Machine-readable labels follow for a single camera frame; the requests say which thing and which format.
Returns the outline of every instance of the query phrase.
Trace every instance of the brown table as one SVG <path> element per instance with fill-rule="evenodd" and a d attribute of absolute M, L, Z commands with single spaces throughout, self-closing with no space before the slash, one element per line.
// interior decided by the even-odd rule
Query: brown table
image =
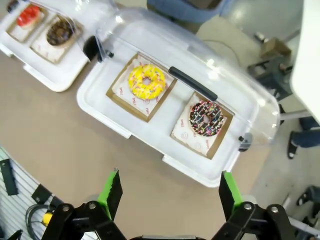
<path fill-rule="evenodd" d="M 207 188 L 161 161 L 138 139 L 125 139 L 77 105 L 76 93 L 92 63 L 71 88 L 50 91 L 0 54 L 0 144 L 32 176 L 65 202 L 79 205 L 99 193 L 120 169 L 123 197 L 115 218 L 124 234 L 193 234 L 211 238 L 224 222 L 218 189 Z M 249 193 L 268 155 L 251 147 L 233 175 Z"/>

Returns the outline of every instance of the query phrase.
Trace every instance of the white slatted panel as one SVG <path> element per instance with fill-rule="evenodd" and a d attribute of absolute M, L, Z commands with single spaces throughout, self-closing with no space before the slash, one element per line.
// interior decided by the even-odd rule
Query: white slatted panel
<path fill-rule="evenodd" d="M 8 154 L 0 147 L 0 161 L 8 158 Z M 36 202 L 31 198 L 31 195 L 38 187 L 39 182 L 37 182 L 15 160 L 12 159 L 11 167 L 13 169 L 15 183 L 18 188 L 18 195 L 7 195 L 4 179 L 2 174 L 0 174 L 0 226 L 5 233 L 6 239 L 17 230 L 21 229 L 23 230 L 21 239 L 32 240 L 27 232 L 25 215 L 27 209 L 36 204 Z M 49 205 L 52 198 L 53 196 L 51 196 L 45 204 Z M 36 211 L 33 215 L 32 221 L 42 221 L 45 213 L 45 209 Z M 33 223 L 32 227 L 41 239 L 46 228 L 39 222 Z M 88 232 L 82 239 L 97 240 L 98 238 L 94 232 Z"/>

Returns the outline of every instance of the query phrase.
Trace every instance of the screw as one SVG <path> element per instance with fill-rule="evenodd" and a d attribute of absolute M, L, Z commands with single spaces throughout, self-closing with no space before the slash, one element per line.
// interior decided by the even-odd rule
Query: screw
<path fill-rule="evenodd" d="M 246 203 L 246 204 L 244 205 L 244 209 L 246 209 L 246 210 L 251 210 L 251 209 L 252 209 L 252 206 L 251 206 L 249 203 Z"/>
<path fill-rule="evenodd" d="M 89 208 L 90 208 L 90 209 L 95 209 L 95 208 L 96 208 L 96 205 L 95 205 L 94 203 L 90 203 L 90 204 L 89 204 Z"/>
<path fill-rule="evenodd" d="M 278 208 L 276 206 L 273 206 L 271 207 L 271 211 L 276 214 L 278 212 Z"/>
<path fill-rule="evenodd" d="M 68 211 L 69 211 L 69 207 L 68 207 L 68 206 L 64 206 L 64 207 L 62 208 L 62 210 L 63 210 L 64 212 L 68 212 Z"/>

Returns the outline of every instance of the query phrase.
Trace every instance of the yellow frosted donut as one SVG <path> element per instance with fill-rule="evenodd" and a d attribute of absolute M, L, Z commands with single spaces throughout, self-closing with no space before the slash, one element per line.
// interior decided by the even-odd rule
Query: yellow frosted donut
<path fill-rule="evenodd" d="M 163 72 L 152 64 L 136 66 L 129 75 L 129 88 L 139 99 L 155 99 L 166 87 Z"/>

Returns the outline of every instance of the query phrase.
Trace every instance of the transparent cover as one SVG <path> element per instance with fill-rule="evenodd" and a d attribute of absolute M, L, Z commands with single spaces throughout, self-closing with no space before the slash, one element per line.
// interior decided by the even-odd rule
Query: transparent cover
<path fill-rule="evenodd" d="M 32 0 L 30 3 L 57 14 L 65 21 L 78 35 L 77 42 L 81 49 L 101 22 L 118 10 L 113 0 Z"/>
<path fill-rule="evenodd" d="M 269 144 L 274 139 L 280 122 L 276 99 L 243 69 L 181 27 L 144 8 L 123 8 L 106 18 L 96 31 L 96 40 L 106 64 L 118 61 L 125 66 L 132 56 L 141 54 L 223 106 L 238 126 L 230 127 L 228 133 L 242 148 Z"/>

